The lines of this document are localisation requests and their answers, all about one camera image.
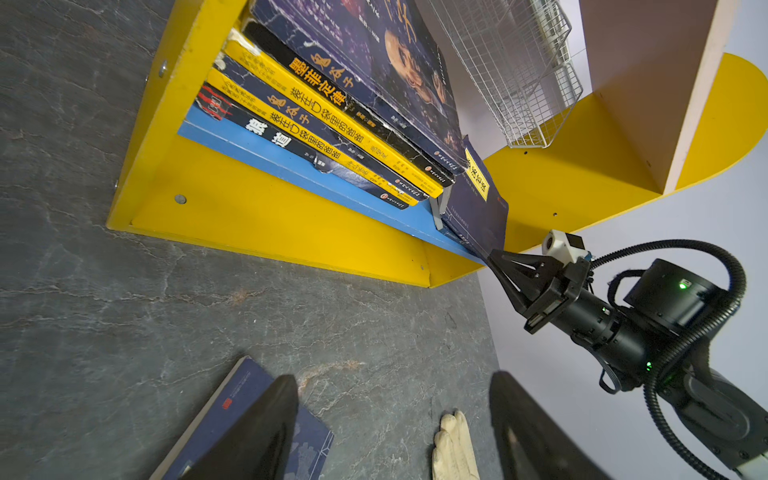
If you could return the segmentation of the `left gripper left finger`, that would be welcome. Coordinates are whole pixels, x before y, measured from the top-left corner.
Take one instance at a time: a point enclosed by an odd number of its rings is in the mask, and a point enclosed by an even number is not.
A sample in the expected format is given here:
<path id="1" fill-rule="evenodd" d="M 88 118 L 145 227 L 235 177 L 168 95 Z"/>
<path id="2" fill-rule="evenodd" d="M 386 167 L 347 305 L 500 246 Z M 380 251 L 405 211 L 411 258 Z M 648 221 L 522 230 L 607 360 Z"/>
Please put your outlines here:
<path id="1" fill-rule="evenodd" d="M 298 414 L 294 376 L 281 375 L 184 479 L 281 479 Z"/>

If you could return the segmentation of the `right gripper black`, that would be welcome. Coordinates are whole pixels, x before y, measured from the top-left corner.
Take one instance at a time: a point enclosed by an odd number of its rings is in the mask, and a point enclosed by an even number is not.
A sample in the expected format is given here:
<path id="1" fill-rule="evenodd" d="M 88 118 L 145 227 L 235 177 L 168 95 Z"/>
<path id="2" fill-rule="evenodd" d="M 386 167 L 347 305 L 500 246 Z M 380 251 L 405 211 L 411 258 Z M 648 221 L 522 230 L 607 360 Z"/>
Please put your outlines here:
<path id="1" fill-rule="evenodd" d="M 602 387 L 639 387 L 652 369 L 659 339 L 617 306 L 587 287 L 592 263 L 495 249 L 488 265 L 534 334 L 552 325 L 592 355 L 602 368 Z"/>

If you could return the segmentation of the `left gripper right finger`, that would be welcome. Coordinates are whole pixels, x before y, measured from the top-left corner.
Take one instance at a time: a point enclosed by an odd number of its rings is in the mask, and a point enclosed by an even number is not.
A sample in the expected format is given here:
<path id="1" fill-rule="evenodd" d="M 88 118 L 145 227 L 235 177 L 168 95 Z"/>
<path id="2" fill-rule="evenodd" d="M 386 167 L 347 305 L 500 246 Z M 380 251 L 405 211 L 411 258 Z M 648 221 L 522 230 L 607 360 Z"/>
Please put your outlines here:
<path id="1" fill-rule="evenodd" d="M 510 373 L 492 375 L 489 407 L 505 479 L 608 477 Z"/>

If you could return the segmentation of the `blue thread-bound book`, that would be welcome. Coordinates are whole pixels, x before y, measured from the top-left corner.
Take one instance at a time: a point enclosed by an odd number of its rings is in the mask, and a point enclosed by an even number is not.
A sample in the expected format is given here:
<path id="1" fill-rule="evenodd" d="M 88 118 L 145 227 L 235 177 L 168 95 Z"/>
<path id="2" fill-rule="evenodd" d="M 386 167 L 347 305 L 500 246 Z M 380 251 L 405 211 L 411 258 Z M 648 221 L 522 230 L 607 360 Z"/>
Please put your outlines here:
<path id="1" fill-rule="evenodd" d="M 291 375 L 235 363 L 153 479 L 321 479 L 334 434 L 298 400 Z"/>
<path id="2" fill-rule="evenodd" d="M 442 233 L 444 236 L 449 238 L 450 240 L 461 244 L 465 249 L 470 251 L 474 256 L 484 259 L 483 255 L 479 252 L 477 252 L 473 245 L 462 239 L 460 236 L 458 236 L 453 230 L 451 230 L 445 221 L 443 220 L 443 216 L 445 215 L 445 212 L 447 211 L 448 201 L 450 199 L 451 195 L 451 187 L 448 187 L 442 195 L 440 195 L 437 198 L 430 198 L 429 199 L 429 205 L 430 210 L 432 213 L 433 221 L 435 224 L 436 229 Z"/>
<path id="3" fill-rule="evenodd" d="M 462 143 L 468 168 L 452 186 L 443 220 L 485 260 L 493 250 L 504 249 L 509 208 L 468 135 Z"/>

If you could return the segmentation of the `black book gold lettering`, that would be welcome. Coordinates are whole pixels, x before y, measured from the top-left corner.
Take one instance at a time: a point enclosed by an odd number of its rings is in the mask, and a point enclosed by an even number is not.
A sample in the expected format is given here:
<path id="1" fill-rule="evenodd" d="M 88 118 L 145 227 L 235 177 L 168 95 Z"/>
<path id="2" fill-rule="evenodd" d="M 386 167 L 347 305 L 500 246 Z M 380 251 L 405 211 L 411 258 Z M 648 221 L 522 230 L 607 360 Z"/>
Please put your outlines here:
<path id="1" fill-rule="evenodd" d="M 287 44 L 267 26 L 249 19 L 245 37 L 266 51 L 303 84 L 305 95 L 328 104 L 323 121 L 355 145 L 382 161 L 401 159 L 411 170 L 418 169 L 432 183 L 447 188 L 465 168 L 446 156 L 424 135 L 414 130 L 382 98 L 366 90 L 358 78 L 332 59 L 297 29 L 290 29 Z"/>

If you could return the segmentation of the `purple portrait book front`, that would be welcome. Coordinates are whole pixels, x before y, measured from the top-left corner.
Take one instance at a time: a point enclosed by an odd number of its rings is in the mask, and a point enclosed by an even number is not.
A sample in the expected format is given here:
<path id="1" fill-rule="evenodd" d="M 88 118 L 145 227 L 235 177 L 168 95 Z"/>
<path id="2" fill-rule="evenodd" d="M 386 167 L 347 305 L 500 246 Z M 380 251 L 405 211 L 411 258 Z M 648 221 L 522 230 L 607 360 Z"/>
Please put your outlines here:
<path id="1" fill-rule="evenodd" d="M 444 56 L 413 1 L 254 1 L 249 12 L 453 175 L 466 171 Z"/>

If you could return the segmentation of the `black wolf cover book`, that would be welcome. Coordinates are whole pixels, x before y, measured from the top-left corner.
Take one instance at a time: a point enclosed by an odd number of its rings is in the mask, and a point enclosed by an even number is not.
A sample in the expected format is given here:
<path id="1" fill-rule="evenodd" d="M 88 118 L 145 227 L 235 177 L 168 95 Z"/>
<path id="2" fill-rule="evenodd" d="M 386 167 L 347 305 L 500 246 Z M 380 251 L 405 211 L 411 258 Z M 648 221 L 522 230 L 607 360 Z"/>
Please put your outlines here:
<path id="1" fill-rule="evenodd" d="M 271 141 L 281 149 L 308 162 L 320 174 L 336 176 L 399 210 L 405 210 L 417 204 L 417 201 L 409 195 L 405 193 L 392 194 L 385 188 L 372 183 L 346 166 L 318 152 L 299 141 L 296 135 L 284 132 L 259 115 L 233 102 L 220 90 L 217 90 L 208 83 L 204 83 L 199 90 L 195 99 L 195 105 L 197 109 L 205 112 L 215 120 L 229 121 L 249 131 L 252 136 L 258 136 Z"/>

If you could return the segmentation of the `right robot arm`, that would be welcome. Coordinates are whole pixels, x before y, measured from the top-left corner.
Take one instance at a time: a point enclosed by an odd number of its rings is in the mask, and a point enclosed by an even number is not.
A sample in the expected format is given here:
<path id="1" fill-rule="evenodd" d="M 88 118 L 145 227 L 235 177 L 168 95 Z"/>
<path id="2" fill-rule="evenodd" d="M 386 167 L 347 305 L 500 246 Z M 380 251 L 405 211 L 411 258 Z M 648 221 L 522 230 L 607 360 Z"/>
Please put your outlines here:
<path id="1" fill-rule="evenodd" d="M 605 298 L 592 289 L 597 268 L 643 252 L 695 250 L 718 260 L 728 275 L 720 288 L 663 259 L 613 278 Z M 553 325 L 600 365 L 609 394 L 641 388 L 649 415 L 671 449 L 707 479 L 717 472 L 674 433 L 662 408 L 743 479 L 767 475 L 767 412 L 710 365 L 710 346 L 737 313 L 746 293 L 741 263 L 714 244 L 691 239 L 645 242 L 593 258 L 575 235 L 549 234 L 539 255 L 495 250 L 486 264 L 525 330 Z"/>

